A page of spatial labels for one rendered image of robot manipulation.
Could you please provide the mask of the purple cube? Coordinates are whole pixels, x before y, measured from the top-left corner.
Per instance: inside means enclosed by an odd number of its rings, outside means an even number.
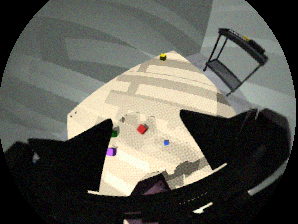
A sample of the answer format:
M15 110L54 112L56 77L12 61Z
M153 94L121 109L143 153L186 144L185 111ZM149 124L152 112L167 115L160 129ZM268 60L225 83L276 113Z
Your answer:
M109 147L108 151L106 151L106 152L108 152L108 153L106 153L106 155L109 155L109 156L112 156L112 157L117 155L116 149L114 149L114 148Z

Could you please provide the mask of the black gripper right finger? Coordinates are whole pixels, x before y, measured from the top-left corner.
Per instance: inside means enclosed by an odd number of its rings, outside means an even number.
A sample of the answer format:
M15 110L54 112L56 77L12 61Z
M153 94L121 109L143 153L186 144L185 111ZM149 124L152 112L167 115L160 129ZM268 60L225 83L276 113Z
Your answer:
M242 127L245 127L250 120L254 120L255 115L257 115L257 109L249 109L237 116L223 119L221 116L204 115L204 113L180 109L184 127L189 129L190 135L204 153L212 171L226 164L223 159L239 137Z

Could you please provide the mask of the small yellow block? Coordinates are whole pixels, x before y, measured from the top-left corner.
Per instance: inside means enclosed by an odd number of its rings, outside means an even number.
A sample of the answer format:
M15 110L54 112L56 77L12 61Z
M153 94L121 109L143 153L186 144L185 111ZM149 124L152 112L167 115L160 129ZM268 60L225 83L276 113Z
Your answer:
M166 59L166 55L165 55L165 53L162 53L162 55L160 55L160 60L164 60L165 61L165 59Z

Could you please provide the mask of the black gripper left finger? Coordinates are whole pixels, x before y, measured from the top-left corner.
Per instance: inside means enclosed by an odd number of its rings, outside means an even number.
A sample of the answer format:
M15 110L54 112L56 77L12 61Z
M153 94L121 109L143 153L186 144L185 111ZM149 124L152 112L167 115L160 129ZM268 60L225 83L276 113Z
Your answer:
M43 157L45 160L56 161L86 188L100 192L98 189L112 132L112 117L108 117L69 140L41 140L33 137L28 139L28 145L31 145L40 159Z

